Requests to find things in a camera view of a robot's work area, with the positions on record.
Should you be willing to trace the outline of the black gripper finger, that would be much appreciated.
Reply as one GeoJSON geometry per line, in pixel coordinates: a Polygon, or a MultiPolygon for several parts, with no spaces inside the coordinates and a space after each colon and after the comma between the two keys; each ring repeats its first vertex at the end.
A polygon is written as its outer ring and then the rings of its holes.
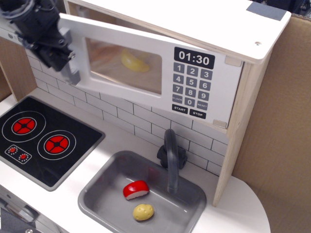
{"type": "Polygon", "coordinates": [[[38,47],[35,49],[31,49],[31,52],[46,65],[48,68],[51,68],[51,60],[48,55],[48,50],[45,47],[38,47]]]}
{"type": "Polygon", "coordinates": [[[48,52],[48,67],[61,71],[70,61],[70,50],[50,50],[48,52]]]}

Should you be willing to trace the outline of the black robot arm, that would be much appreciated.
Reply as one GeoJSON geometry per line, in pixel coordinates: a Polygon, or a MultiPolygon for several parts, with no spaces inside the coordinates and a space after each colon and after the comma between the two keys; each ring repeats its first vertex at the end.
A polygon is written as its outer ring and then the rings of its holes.
{"type": "Polygon", "coordinates": [[[0,16],[17,27],[23,46],[48,68],[60,72],[71,60],[73,51],[58,29],[55,0],[2,0],[0,16]]]}

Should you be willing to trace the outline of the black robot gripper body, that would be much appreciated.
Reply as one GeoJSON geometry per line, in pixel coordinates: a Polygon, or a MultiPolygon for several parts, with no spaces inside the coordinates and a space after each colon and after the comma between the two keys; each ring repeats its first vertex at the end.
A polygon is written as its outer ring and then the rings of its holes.
{"type": "Polygon", "coordinates": [[[23,45],[30,50],[69,50],[67,39],[58,29],[59,20],[56,6],[11,6],[11,23],[17,26],[23,45]]]}

